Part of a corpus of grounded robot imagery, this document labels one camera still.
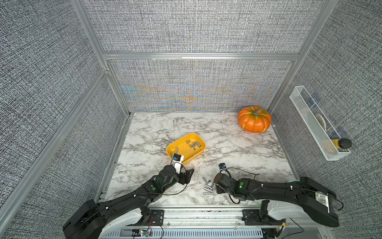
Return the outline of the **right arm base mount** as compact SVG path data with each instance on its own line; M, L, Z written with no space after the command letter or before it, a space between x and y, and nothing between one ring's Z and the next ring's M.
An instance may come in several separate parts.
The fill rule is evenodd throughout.
M260 209L242 210L242 221L246 226L278 226L282 228L286 225L286 220L277 220L268 214L268 204L270 200L263 200Z

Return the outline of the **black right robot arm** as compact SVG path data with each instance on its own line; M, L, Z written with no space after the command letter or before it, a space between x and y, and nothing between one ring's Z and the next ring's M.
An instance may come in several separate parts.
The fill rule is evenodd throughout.
M239 201L274 200L295 204L321 225L332 228L340 225L333 205L336 194L308 177L289 183L271 183L249 178L235 180L218 173L214 183L218 194L227 193Z

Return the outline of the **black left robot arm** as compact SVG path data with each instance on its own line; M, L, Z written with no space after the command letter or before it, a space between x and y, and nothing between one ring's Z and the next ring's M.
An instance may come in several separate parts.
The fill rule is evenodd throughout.
M148 205L160 199L173 185L179 183L186 186L190 183L195 170L185 169L180 163L178 165L185 171L177 172L174 165L166 165L159 174L129 194L101 203L93 199L84 202L63 225L65 238L97 239L107 224L136 209L141 212L133 224L146 223L151 213Z

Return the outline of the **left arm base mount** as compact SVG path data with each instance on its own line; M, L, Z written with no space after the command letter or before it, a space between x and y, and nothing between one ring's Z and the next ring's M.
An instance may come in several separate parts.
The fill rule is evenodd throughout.
M154 225L163 225L164 221L164 210L151 210L150 208L142 213L141 219L138 221L139 224L141 225L149 225L154 224Z

